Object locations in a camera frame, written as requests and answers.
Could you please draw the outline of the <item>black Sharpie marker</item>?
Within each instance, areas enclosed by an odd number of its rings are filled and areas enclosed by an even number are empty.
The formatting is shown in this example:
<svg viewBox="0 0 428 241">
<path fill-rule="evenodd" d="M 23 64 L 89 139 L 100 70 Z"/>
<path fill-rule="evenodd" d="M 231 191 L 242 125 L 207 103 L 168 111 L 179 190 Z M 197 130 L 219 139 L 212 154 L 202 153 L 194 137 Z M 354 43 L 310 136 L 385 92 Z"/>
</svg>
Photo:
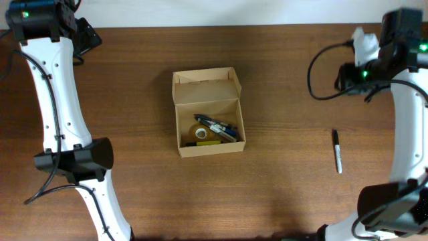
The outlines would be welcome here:
<svg viewBox="0 0 428 241">
<path fill-rule="evenodd" d="M 338 132 L 337 130 L 332 130 L 332 138 L 333 138 L 333 144 L 334 144 L 334 154 L 335 154 L 335 160 L 336 160 L 336 169 L 339 174 L 342 173 L 342 161 L 340 156 L 340 142 L 338 138 Z"/>
</svg>

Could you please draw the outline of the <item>black clear ballpoint pen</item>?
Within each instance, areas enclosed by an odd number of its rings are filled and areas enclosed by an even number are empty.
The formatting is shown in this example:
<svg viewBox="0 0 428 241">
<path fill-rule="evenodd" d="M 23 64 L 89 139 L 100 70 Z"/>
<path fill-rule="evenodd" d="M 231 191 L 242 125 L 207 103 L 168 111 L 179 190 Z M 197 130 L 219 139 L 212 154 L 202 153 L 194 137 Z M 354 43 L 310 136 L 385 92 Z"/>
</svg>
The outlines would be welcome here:
<svg viewBox="0 0 428 241">
<path fill-rule="evenodd" d="M 204 119 L 204 120 L 209 121 L 209 122 L 212 122 L 212 123 L 220 124 L 220 125 L 222 125 L 222 126 L 224 126 L 224 127 L 228 128 L 228 129 L 234 129 L 234 128 L 235 128 L 235 126 L 233 126 L 232 124 L 225 123 L 225 122 L 223 122 L 223 121 L 220 121 L 220 120 L 217 120 L 217 119 L 211 118 L 211 117 L 206 116 L 206 115 L 203 115 L 203 114 L 193 114 L 193 115 L 194 115 L 194 117 L 195 117 L 196 119 L 201 118 L 201 119 Z"/>
</svg>

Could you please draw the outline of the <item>blue whiteboard marker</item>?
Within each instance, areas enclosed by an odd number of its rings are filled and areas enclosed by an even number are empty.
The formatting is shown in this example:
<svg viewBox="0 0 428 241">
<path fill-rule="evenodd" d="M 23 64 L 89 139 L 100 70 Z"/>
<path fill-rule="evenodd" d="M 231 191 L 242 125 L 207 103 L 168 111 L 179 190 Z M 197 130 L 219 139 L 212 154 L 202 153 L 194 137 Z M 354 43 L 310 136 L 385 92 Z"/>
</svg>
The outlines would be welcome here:
<svg viewBox="0 0 428 241">
<path fill-rule="evenodd" d="M 220 125 L 220 124 L 217 124 L 217 123 L 212 123 L 212 122 L 209 122 L 210 124 L 212 124 L 212 125 L 218 125 L 218 127 L 222 130 L 222 131 L 225 131 L 226 133 L 228 133 L 229 135 L 231 135 L 232 137 L 237 137 L 237 127 L 235 127 L 234 129 L 228 129 L 228 128 L 226 128 L 226 127 L 224 127 L 224 126 L 222 126 L 222 125 Z"/>
</svg>

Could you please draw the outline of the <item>black whiteboard marker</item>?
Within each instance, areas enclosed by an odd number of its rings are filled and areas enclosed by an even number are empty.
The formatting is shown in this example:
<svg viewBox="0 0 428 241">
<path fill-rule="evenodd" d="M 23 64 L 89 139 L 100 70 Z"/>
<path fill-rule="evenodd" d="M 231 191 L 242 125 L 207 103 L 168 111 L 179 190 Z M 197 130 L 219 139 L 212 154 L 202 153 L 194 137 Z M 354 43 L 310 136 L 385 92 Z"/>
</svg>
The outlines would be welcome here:
<svg viewBox="0 0 428 241">
<path fill-rule="evenodd" d="M 208 121 L 203 120 L 198 118 L 197 119 L 198 122 L 200 122 L 202 125 L 205 125 L 206 127 L 208 127 L 211 131 L 213 131 L 214 133 L 217 133 L 218 135 L 224 137 L 225 139 L 227 139 L 228 141 L 231 141 L 233 143 L 237 142 L 237 139 L 235 137 L 232 137 L 231 135 L 229 135 L 228 133 L 226 133 L 225 131 L 222 131 L 219 127 L 217 127 L 216 125 L 212 125 L 210 124 Z"/>
</svg>

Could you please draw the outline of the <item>yellow tape roll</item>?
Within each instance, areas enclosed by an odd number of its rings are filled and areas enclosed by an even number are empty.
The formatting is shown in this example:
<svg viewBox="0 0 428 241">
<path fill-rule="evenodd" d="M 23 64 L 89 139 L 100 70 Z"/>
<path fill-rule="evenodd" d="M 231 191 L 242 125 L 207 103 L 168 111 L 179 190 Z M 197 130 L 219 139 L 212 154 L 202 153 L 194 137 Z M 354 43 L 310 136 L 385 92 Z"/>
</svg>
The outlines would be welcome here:
<svg viewBox="0 0 428 241">
<path fill-rule="evenodd" d="M 189 140 L 192 142 L 218 141 L 217 135 L 202 124 L 194 124 L 189 129 Z"/>
</svg>

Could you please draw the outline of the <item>yellow highlighter marker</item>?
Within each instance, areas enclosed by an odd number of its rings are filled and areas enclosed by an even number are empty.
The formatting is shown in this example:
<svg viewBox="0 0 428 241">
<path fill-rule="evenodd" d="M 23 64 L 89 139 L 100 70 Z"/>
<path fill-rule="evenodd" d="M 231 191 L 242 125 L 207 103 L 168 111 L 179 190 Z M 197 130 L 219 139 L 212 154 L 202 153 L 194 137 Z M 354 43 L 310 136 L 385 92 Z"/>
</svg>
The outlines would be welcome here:
<svg viewBox="0 0 428 241">
<path fill-rule="evenodd" d="M 207 146 L 207 145 L 220 145 L 223 141 L 199 141 L 199 142 L 192 142 L 192 143 L 186 143 L 186 147 L 198 147 L 198 146 Z"/>
</svg>

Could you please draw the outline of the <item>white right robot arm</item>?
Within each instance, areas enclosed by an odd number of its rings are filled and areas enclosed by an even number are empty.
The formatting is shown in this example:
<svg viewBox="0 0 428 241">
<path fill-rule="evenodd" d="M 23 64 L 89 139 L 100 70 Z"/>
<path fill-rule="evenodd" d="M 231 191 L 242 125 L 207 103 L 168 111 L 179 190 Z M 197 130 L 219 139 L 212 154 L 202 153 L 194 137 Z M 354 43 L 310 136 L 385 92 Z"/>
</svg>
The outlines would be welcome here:
<svg viewBox="0 0 428 241">
<path fill-rule="evenodd" d="M 402 7 L 383 16 L 379 35 L 358 28 L 345 46 L 354 61 L 334 83 L 338 96 L 365 101 L 390 90 L 395 150 L 389 181 L 365 187 L 355 213 L 318 229 L 317 240 L 390 240 L 427 233 L 427 40 L 423 12 Z"/>
</svg>

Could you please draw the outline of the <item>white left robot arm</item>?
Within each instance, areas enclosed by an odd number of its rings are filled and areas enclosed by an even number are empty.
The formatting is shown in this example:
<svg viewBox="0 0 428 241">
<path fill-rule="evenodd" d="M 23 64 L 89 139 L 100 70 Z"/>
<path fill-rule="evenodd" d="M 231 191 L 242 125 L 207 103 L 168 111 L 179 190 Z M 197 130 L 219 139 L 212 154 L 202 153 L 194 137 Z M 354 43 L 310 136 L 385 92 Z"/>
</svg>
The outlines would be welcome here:
<svg viewBox="0 0 428 241">
<path fill-rule="evenodd" d="M 113 183 L 114 152 L 106 137 L 92 138 L 84 121 L 74 78 L 82 55 L 102 40 L 85 18 L 80 2 L 11 1 L 5 12 L 9 32 L 33 76 L 43 123 L 43 151 L 34 157 L 49 177 L 25 204 L 47 194 L 76 190 L 84 200 L 99 240 L 133 240 Z"/>
</svg>

